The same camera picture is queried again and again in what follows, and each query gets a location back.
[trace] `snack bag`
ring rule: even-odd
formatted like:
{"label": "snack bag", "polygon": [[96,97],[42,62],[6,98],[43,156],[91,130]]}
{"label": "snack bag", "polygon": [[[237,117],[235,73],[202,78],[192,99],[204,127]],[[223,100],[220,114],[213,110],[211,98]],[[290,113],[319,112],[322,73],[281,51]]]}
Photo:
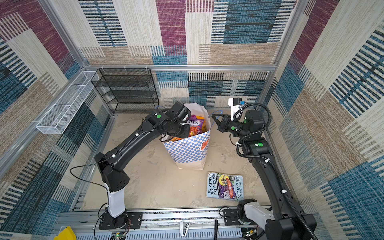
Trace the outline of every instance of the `snack bag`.
{"label": "snack bag", "polygon": [[[199,123],[196,123],[196,126],[191,125],[192,130],[189,132],[188,138],[163,144],[178,168],[203,170],[209,147],[209,127],[211,126],[209,115],[207,110],[197,103],[185,103],[184,105],[191,111],[191,114],[195,115],[191,116],[189,120],[199,120]],[[199,132],[199,129],[200,134],[192,136],[196,131]]]}

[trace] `black cable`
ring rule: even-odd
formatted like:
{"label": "black cable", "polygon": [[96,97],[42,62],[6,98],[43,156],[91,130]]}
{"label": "black cable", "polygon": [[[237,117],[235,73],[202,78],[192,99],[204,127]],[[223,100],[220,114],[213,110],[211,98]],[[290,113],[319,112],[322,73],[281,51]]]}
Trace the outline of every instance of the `black cable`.
{"label": "black cable", "polygon": [[231,209],[230,207],[222,206],[222,207],[218,210],[218,214],[219,214],[220,216],[222,216],[222,217],[224,217],[224,215],[221,215],[221,214],[220,214],[220,211],[223,210],[223,208],[225,208],[225,207],[228,208],[228,209]]}
{"label": "black cable", "polygon": [[[261,104],[261,103],[252,103],[252,104],[248,104],[245,106],[245,108],[249,107],[249,106],[254,106],[254,105],[257,105],[257,106],[261,106],[262,108],[264,108],[266,110],[266,112],[268,113],[268,121],[266,122],[266,124],[264,125],[264,127],[262,127],[261,129],[255,131],[255,132],[252,132],[252,133],[249,133],[243,137],[241,137],[239,139],[239,143],[243,144],[244,140],[254,134],[257,134],[257,133],[260,133],[264,130],[266,130],[269,125],[271,124],[271,121],[272,121],[272,114],[271,114],[271,111],[269,110],[269,108],[267,106],[265,106],[264,104]],[[245,154],[242,154],[240,153],[240,145],[237,145],[236,146],[236,152],[237,152],[237,155],[239,155],[240,157],[246,157],[246,158],[253,158],[253,157],[260,157],[260,158],[263,158],[263,159],[266,159],[265,157],[263,156],[260,156],[260,155],[245,155]]]}
{"label": "black cable", "polygon": [[263,230],[260,234],[257,235],[257,237],[253,240],[258,240],[260,239],[263,235],[265,234],[265,231]]}
{"label": "black cable", "polygon": [[125,234],[125,231],[128,229],[128,227],[131,228],[132,221],[131,221],[129,218],[128,218],[128,220],[126,221],[127,227],[125,227],[125,230],[124,230],[124,232],[122,233],[123,236],[124,236],[124,234]]}
{"label": "black cable", "polygon": [[[284,179],[283,179],[283,176],[280,174],[280,171],[279,169],[277,168],[277,166],[272,163],[271,161],[268,161],[269,165],[272,167],[272,169],[274,170],[276,176],[277,176],[277,180],[279,182],[279,185],[280,185],[280,188],[281,190],[283,189],[286,189],[286,186],[284,184]],[[288,196],[288,193],[285,192],[283,193],[283,196],[285,198],[285,200],[288,202],[288,205],[291,207],[291,209],[294,211],[294,213],[296,214],[297,218],[299,219],[300,223],[303,225],[303,227],[305,228],[305,230],[307,230],[307,232],[311,235],[311,238],[313,240],[318,240],[318,238],[316,237],[316,235],[313,233],[313,231],[310,229],[310,227],[308,226],[308,224],[305,222],[305,219],[303,218],[303,216],[301,215],[301,213],[296,209],[296,207],[294,206],[294,204],[292,203],[291,201],[291,198]]]}
{"label": "black cable", "polygon": [[95,182],[91,182],[91,181],[87,181],[87,180],[85,180],[85,179],[79,178],[78,176],[76,176],[76,175],[74,175],[74,174],[72,173],[72,169],[75,169],[75,168],[78,168],[78,167],[93,166],[93,165],[96,165],[96,164],[105,162],[105,161],[107,161],[107,160],[110,159],[110,158],[111,158],[111,157],[109,157],[109,158],[107,158],[107,159],[105,159],[105,160],[103,160],[103,161],[97,162],[97,163],[92,163],[92,164],[87,164],[87,165],[76,166],[76,167],[72,167],[72,168],[70,169],[70,173],[71,173],[72,176],[74,176],[75,178],[77,178],[77,179],[79,179],[79,180],[81,180],[81,181],[89,182],[89,183],[93,183],[93,184],[96,184],[96,185],[99,185],[99,186],[105,188],[105,190],[107,191],[107,200],[108,200],[108,202],[109,202],[108,189],[107,189],[105,186],[103,186],[103,185],[101,185],[101,184],[98,184],[98,183],[95,183]]}
{"label": "black cable", "polygon": [[232,135],[232,136],[235,136],[235,135],[233,135],[232,133],[229,134],[229,141],[231,141],[232,145],[236,146],[236,144],[234,144],[234,143],[232,142],[231,135]]}
{"label": "black cable", "polygon": [[[106,204],[103,204],[103,205],[99,208],[99,211],[97,212],[97,216],[98,216],[98,217],[99,217],[99,212],[100,212],[100,210],[101,210],[102,207],[105,206],[105,205],[106,205]],[[96,226],[97,226],[97,223],[99,222],[101,216],[97,219],[96,224],[95,224],[95,227],[93,228],[93,236],[95,237],[95,240],[97,240],[97,238],[96,238]]]}
{"label": "black cable", "polygon": [[[268,128],[268,126],[271,124],[271,121],[272,121],[272,114],[271,114],[271,111],[268,109],[267,106],[261,104],[261,103],[252,103],[252,104],[248,104],[248,105],[245,105],[244,107],[242,107],[241,109],[239,109],[236,113],[235,113],[235,119],[236,120],[239,120],[241,118],[241,114],[243,112],[243,110],[247,107],[250,107],[250,106],[261,106],[262,108],[264,108],[267,113],[268,113],[268,121],[267,123],[265,124],[265,126],[255,132],[252,132],[252,133],[249,133],[243,137],[240,138],[240,140],[238,141],[239,143],[243,143],[243,141],[256,134],[256,133],[260,133],[264,130],[266,130]],[[237,152],[237,155],[239,155],[240,157],[246,157],[246,158],[254,158],[254,157],[257,157],[257,158],[261,158],[261,159],[264,159],[264,160],[267,160],[268,158],[267,157],[264,157],[264,156],[261,156],[261,155],[245,155],[245,154],[241,154],[240,153],[240,145],[237,145],[236,147],[236,152]],[[281,190],[283,189],[286,189],[285,187],[285,184],[284,184],[284,179],[282,177],[282,175],[280,174],[280,171],[279,169],[277,168],[277,166],[272,163],[271,161],[268,161],[269,165],[272,167],[273,171],[275,172],[276,176],[277,176],[277,179],[278,179],[278,182],[279,182],[279,185],[280,185],[280,188]],[[288,202],[288,205],[291,207],[291,209],[294,211],[295,215],[298,217],[300,223],[303,225],[303,227],[305,228],[305,230],[311,235],[312,239],[313,240],[318,240],[318,238],[316,237],[316,235],[313,233],[313,231],[310,229],[310,227],[308,226],[308,224],[305,222],[305,219],[303,218],[303,216],[301,215],[301,213],[296,209],[296,207],[294,206],[294,204],[292,203],[291,201],[291,198],[288,196],[288,193],[283,193],[283,197],[285,198],[285,200]]]}

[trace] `blue cable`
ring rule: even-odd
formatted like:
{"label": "blue cable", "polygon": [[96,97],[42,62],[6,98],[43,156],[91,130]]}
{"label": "blue cable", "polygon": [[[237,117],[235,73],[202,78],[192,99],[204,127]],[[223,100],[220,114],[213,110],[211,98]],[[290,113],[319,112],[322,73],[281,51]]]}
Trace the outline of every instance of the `blue cable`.
{"label": "blue cable", "polygon": [[220,112],[220,114],[223,114],[223,110],[217,110],[217,111],[214,111],[213,113],[216,113],[216,112]]}

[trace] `patterned carpet wall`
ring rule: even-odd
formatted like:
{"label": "patterned carpet wall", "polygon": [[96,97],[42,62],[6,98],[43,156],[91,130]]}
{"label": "patterned carpet wall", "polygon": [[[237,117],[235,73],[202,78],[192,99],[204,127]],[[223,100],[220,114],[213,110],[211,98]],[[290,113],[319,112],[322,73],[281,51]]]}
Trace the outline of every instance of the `patterned carpet wall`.
{"label": "patterned carpet wall", "polygon": [[228,108],[228,98],[258,100],[268,72],[152,71],[159,105],[166,108],[179,101],[206,108]]}
{"label": "patterned carpet wall", "polygon": [[271,64],[295,0],[51,0],[91,65]]}
{"label": "patterned carpet wall", "polygon": [[264,101],[319,239],[384,239],[384,2],[310,0]]}
{"label": "patterned carpet wall", "polygon": [[[79,70],[37,0],[0,0],[0,155]],[[62,135],[33,139],[0,180],[0,239],[45,239],[109,120],[94,90]],[[74,173],[83,176],[86,169]]]}
{"label": "patterned carpet wall", "polygon": [[91,162],[110,118],[102,101],[92,90],[62,135],[39,133],[1,179],[0,239],[47,239],[69,210],[81,183],[69,169]]}
{"label": "patterned carpet wall", "polygon": [[0,155],[79,70],[37,0],[0,0]]}

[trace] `yellow object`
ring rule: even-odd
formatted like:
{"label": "yellow object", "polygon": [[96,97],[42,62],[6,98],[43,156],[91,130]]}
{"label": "yellow object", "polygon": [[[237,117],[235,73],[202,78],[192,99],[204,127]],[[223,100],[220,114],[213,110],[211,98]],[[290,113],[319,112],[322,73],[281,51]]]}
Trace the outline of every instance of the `yellow object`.
{"label": "yellow object", "polygon": [[73,233],[70,226],[66,227],[54,240],[76,240],[76,235]]}

